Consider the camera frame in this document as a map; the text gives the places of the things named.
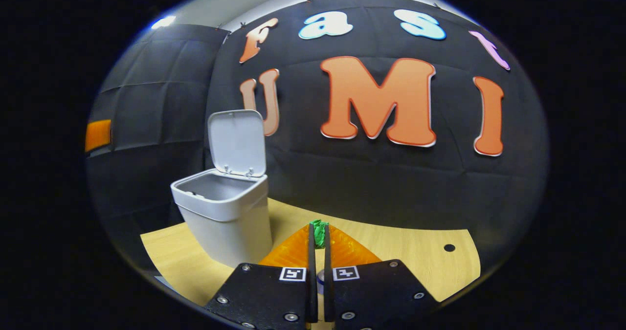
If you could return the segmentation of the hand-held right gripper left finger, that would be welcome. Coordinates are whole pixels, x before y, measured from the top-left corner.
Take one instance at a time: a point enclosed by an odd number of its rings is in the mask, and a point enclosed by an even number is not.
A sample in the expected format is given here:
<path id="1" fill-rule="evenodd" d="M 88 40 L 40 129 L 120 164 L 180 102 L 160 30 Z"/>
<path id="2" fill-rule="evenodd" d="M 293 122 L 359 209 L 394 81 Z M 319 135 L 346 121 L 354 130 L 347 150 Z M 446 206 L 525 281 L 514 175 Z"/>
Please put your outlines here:
<path id="1" fill-rule="evenodd" d="M 241 263 L 205 310 L 246 330 L 309 330 L 318 321 L 315 227 L 304 230 L 304 266 Z"/>

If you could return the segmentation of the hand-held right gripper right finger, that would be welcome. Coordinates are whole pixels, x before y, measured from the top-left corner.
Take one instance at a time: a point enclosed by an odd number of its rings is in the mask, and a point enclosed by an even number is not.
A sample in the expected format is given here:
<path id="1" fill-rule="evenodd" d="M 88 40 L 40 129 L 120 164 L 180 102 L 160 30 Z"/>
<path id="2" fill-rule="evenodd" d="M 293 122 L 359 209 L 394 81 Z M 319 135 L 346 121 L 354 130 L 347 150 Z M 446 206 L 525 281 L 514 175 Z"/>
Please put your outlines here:
<path id="1" fill-rule="evenodd" d="M 440 307 L 399 259 L 333 267 L 338 244 L 325 230 L 324 318 L 334 330 L 412 330 Z"/>

